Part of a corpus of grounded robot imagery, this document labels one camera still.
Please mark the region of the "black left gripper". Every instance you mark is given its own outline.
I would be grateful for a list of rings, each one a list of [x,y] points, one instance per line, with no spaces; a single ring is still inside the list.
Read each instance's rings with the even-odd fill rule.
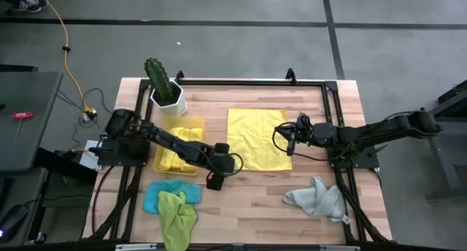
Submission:
[[[220,191],[223,186],[225,176],[233,175],[235,171],[235,160],[229,154],[214,154],[210,156],[210,169],[214,172],[215,180],[212,178],[212,174],[208,174],[206,177],[206,187],[209,190]]]

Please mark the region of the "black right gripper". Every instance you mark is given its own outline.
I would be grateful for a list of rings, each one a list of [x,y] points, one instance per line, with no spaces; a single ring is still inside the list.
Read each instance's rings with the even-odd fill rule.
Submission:
[[[303,129],[301,141],[316,147],[327,147],[331,145],[331,125],[328,123],[317,123],[311,125],[309,117],[300,112],[297,117],[297,128]],[[291,134],[288,138],[287,155],[293,155],[300,138]]]

